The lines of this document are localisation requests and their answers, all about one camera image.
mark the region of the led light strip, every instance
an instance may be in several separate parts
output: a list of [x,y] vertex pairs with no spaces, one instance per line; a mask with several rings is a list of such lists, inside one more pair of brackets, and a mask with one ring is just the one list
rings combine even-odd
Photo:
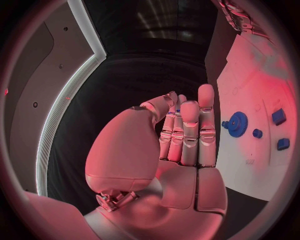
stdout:
[[91,56],[68,80],[50,109],[40,135],[36,155],[35,183],[39,196],[47,196],[48,160],[60,121],[75,94],[99,64],[95,55]]

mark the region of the blue cube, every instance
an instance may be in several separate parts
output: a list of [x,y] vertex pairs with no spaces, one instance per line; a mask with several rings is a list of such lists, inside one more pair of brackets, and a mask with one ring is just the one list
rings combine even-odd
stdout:
[[273,112],[272,119],[276,126],[284,123],[287,120],[285,111],[280,108],[278,111]]
[[277,143],[277,150],[281,151],[284,149],[288,149],[290,146],[290,140],[288,138],[282,138]]

